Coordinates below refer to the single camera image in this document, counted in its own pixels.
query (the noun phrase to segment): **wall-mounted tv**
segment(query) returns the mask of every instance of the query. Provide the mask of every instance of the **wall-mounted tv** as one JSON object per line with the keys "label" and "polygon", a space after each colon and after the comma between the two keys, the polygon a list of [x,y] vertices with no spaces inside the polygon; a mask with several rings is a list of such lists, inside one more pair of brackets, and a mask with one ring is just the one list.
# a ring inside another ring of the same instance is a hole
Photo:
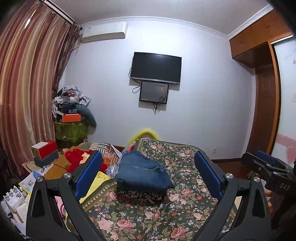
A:
{"label": "wall-mounted tv", "polygon": [[182,58],[164,54],[135,52],[131,79],[180,84]]}

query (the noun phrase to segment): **blanket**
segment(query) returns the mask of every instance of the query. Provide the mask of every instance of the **blanket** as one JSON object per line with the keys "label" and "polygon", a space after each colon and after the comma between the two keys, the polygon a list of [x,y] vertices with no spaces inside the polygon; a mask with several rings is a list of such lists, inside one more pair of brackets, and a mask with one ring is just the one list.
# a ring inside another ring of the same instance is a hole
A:
{"label": "blanket", "polygon": [[[190,241],[217,203],[195,167],[194,155],[199,149],[151,139],[137,140],[135,148],[165,165],[175,188],[168,190],[164,201],[149,206],[122,202],[116,197],[116,180],[110,179],[86,198],[83,209],[108,241]],[[232,209],[223,233],[234,217]],[[75,232],[69,217],[67,227]]]}

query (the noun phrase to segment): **curtain rod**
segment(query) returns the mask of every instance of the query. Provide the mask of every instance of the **curtain rod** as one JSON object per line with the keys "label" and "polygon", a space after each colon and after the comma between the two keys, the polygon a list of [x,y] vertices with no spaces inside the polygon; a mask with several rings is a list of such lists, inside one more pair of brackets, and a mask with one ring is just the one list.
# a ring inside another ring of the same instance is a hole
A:
{"label": "curtain rod", "polygon": [[64,10],[62,10],[58,5],[56,5],[51,0],[39,0],[46,4],[51,10],[55,11],[59,16],[65,19],[68,23],[73,24],[75,21],[71,18]]}

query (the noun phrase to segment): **blue gripper pad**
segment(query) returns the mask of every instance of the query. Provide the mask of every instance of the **blue gripper pad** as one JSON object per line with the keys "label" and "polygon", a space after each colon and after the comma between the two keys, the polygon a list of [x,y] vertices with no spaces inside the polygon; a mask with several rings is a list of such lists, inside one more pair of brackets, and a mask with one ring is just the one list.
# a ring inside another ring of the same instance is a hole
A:
{"label": "blue gripper pad", "polygon": [[76,181],[75,197],[85,197],[103,163],[102,154],[98,151]]}
{"label": "blue gripper pad", "polygon": [[265,161],[266,163],[268,163],[269,165],[275,165],[276,161],[274,160],[274,158],[266,153],[264,153],[263,151],[257,151],[255,153],[255,156],[258,157],[259,159]]}
{"label": "blue gripper pad", "polygon": [[211,195],[220,201],[223,197],[222,183],[217,178],[215,172],[199,152],[196,152],[194,156],[194,163]]}

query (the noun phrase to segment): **cable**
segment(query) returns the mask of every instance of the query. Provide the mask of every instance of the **cable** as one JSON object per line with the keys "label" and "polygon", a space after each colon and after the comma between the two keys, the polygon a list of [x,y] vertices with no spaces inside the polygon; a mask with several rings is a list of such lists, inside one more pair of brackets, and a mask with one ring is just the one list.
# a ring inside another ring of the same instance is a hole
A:
{"label": "cable", "polygon": [[130,71],[128,72],[128,76],[129,76],[129,78],[131,78],[131,68],[130,68]]}
{"label": "cable", "polygon": [[141,89],[141,86],[139,85],[139,86],[133,88],[132,92],[133,92],[134,94],[137,94],[137,93],[139,92],[140,89]]}
{"label": "cable", "polygon": [[164,101],[165,99],[168,100],[168,94],[167,94],[166,97],[163,98],[163,100],[162,100],[161,102],[158,102],[158,103],[153,102],[153,107],[154,107],[154,110],[155,110],[155,113],[154,113],[154,114],[156,114],[157,108],[158,108],[161,104],[164,104],[163,101]]}

